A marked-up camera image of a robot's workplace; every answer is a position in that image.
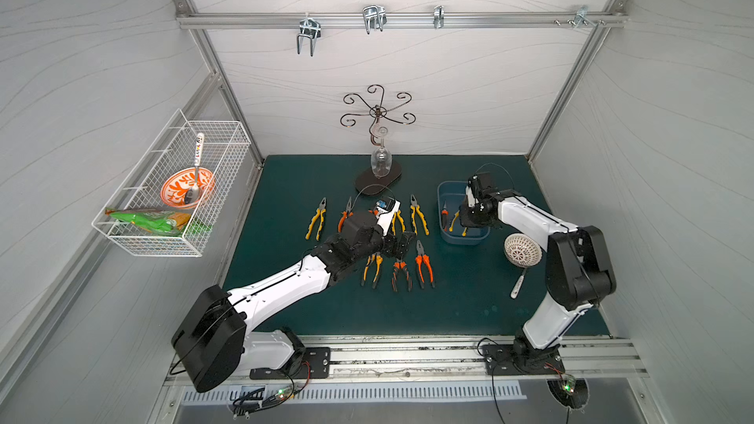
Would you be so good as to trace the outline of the black orange long nose pliers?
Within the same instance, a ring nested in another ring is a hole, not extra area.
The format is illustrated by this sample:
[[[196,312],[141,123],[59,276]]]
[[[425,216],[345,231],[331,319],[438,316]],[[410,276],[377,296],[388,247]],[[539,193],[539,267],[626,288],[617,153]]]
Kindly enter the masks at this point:
[[[408,272],[408,267],[406,267],[406,261],[404,259],[398,258],[394,262],[394,269],[392,273],[391,278],[391,287],[393,292],[399,291],[399,279],[404,278],[406,280],[406,290],[408,292],[412,291],[412,277],[410,276],[410,272]]]

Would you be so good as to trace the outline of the orange combination pliers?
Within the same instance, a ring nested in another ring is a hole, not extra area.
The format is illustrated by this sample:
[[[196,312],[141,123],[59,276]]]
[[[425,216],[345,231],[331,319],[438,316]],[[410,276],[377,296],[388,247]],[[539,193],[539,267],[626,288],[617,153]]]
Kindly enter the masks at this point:
[[[424,246],[421,241],[416,241],[416,266],[417,266],[417,274],[419,277],[420,282],[420,288],[424,289],[426,283],[429,283],[431,288],[435,288],[435,279],[434,279],[434,272],[433,268],[430,263],[430,257],[426,253]]]

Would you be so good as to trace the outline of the black yellow curved pliers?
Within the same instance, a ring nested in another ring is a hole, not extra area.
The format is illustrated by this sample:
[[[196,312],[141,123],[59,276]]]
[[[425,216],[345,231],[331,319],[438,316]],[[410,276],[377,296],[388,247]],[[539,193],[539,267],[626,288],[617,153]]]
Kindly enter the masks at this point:
[[[377,288],[381,278],[383,260],[384,258],[380,252],[374,253],[368,257],[361,274],[362,287],[369,284],[372,290]]]

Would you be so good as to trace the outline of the large yellow black pliers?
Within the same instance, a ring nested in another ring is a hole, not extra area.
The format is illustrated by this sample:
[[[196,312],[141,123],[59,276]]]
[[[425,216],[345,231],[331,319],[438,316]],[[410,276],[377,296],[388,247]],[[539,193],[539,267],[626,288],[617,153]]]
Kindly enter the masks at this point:
[[[410,196],[410,218],[412,218],[412,229],[414,229],[414,233],[418,234],[419,229],[422,229],[426,236],[430,235],[425,216],[421,211],[418,200],[414,194]]]

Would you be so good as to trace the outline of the small yellow black pliers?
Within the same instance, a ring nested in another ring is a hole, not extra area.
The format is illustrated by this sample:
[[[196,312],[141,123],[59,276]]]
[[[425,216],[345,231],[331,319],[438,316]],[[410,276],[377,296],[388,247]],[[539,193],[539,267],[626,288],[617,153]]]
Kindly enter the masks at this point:
[[[402,216],[402,210],[397,210],[391,222],[391,231],[394,236],[398,236],[406,231],[406,224]]]

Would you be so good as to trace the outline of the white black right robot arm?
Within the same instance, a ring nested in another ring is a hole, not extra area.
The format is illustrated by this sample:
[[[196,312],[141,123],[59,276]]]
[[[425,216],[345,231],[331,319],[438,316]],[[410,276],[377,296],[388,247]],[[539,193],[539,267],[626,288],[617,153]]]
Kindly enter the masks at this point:
[[[522,343],[528,349],[545,351],[559,345],[579,317],[616,292],[601,230],[564,221],[515,190],[500,190],[489,173],[469,178],[459,215],[463,227],[510,226],[546,253],[546,294],[522,326]]]

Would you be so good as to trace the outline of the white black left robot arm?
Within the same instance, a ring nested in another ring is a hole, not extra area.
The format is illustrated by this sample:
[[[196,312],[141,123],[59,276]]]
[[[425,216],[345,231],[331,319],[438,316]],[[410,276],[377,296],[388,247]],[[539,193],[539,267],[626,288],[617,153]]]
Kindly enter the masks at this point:
[[[359,261],[394,252],[392,223],[400,207],[357,213],[293,266],[230,291],[202,291],[171,339],[178,365],[194,390],[207,393],[235,373],[268,369],[294,376],[306,348],[287,329],[259,332],[278,312],[343,281]]]

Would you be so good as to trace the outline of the orange black pliers in box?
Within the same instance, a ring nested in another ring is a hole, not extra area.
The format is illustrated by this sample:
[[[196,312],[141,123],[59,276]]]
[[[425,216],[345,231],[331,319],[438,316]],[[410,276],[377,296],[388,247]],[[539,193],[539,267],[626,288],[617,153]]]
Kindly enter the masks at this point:
[[[447,208],[447,204],[444,204],[441,210],[441,223],[442,223],[442,229],[444,231],[447,231],[447,229],[449,228],[449,221],[450,221],[449,210]]]

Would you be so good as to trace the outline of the white patterned ceramic bowl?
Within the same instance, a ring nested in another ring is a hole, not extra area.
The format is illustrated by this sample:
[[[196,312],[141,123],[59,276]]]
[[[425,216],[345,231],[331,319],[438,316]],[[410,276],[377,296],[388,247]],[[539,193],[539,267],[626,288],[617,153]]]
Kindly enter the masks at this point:
[[[504,242],[505,255],[512,265],[529,268],[542,259],[542,249],[534,239],[524,234],[509,235]]]

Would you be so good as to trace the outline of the clear wine glass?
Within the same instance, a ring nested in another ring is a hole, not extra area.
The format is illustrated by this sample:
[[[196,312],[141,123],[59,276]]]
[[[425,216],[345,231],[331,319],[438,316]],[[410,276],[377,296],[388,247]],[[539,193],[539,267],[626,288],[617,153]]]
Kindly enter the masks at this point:
[[[388,130],[385,127],[376,127],[370,131],[371,143],[374,146],[370,164],[372,174],[377,179],[387,177],[392,169],[393,156],[385,145]]]

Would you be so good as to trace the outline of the spoon in basket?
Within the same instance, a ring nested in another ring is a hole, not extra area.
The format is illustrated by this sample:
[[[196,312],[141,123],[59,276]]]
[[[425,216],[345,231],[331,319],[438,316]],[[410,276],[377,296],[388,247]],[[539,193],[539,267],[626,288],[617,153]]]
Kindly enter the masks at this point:
[[[192,185],[188,188],[184,196],[184,206],[191,205],[198,202],[201,196],[200,187],[200,164],[204,147],[205,135],[204,133],[196,134],[196,147],[194,148],[194,180]]]

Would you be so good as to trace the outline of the orange patterned plate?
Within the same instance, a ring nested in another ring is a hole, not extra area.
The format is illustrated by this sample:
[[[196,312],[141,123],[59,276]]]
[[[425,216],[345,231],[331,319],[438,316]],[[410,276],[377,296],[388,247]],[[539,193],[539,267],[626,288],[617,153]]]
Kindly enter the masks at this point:
[[[214,174],[204,167],[200,167],[199,171],[201,196],[198,202],[184,206],[185,193],[194,180],[193,168],[181,170],[168,178],[159,192],[160,200],[165,205],[178,209],[192,209],[198,206],[200,200],[209,200],[216,184]]]

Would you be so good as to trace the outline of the green snack bag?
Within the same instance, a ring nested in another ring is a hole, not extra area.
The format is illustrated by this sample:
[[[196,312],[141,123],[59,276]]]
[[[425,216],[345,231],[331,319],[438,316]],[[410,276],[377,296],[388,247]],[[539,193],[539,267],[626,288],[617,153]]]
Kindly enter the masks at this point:
[[[117,221],[131,224],[151,235],[162,237],[207,234],[213,229],[211,225],[206,225],[202,221],[192,221],[192,214],[182,211],[107,208],[104,214]]]

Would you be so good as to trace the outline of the metal hook clamp right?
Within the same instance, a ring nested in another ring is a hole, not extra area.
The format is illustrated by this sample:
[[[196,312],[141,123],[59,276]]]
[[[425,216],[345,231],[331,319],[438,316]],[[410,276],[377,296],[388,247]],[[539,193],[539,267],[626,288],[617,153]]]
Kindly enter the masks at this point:
[[[598,29],[599,27],[606,27],[607,25],[605,20],[594,19],[591,17],[587,6],[580,7],[571,19],[565,21],[554,20],[553,23],[557,27],[570,27],[571,29],[581,29],[582,27]]]

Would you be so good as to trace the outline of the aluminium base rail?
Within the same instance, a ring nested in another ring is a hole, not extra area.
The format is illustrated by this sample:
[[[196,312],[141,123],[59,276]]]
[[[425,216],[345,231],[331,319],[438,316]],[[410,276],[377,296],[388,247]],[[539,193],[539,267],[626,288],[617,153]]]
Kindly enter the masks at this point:
[[[309,347],[329,347],[333,383],[483,380],[479,336],[303,335]],[[579,378],[647,378],[648,370],[630,339],[567,336],[561,370]]]

